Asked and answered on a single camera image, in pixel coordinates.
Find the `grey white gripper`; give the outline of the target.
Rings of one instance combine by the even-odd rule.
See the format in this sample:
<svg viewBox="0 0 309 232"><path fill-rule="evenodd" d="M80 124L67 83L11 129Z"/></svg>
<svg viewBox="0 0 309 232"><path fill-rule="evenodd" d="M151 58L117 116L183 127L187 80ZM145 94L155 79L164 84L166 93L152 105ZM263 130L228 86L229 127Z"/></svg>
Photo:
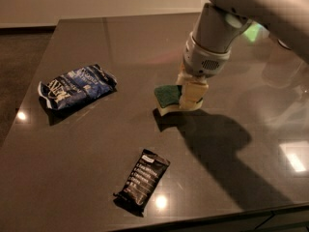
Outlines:
<svg viewBox="0 0 309 232"><path fill-rule="evenodd" d="M202 106L203 96L209 89L208 83L193 82L193 76L211 77L219 74L229 60L231 51L216 53L198 45L190 34L183 50L183 64L176 84L182 85L181 110L197 110Z"/></svg>

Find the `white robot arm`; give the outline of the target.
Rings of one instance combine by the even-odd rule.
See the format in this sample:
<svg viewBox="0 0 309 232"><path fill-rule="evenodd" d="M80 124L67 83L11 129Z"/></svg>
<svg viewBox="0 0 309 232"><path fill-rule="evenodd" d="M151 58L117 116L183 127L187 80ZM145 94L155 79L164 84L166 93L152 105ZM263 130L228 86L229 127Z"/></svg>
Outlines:
<svg viewBox="0 0 309 232"><path fill-rule="evenodd" d="M177 80L180 109L196 110L208 90L207 79L229 59L233 40L252 22L264 26L279 42L309 62L309 0L209 0L183 50Z"/></svg>

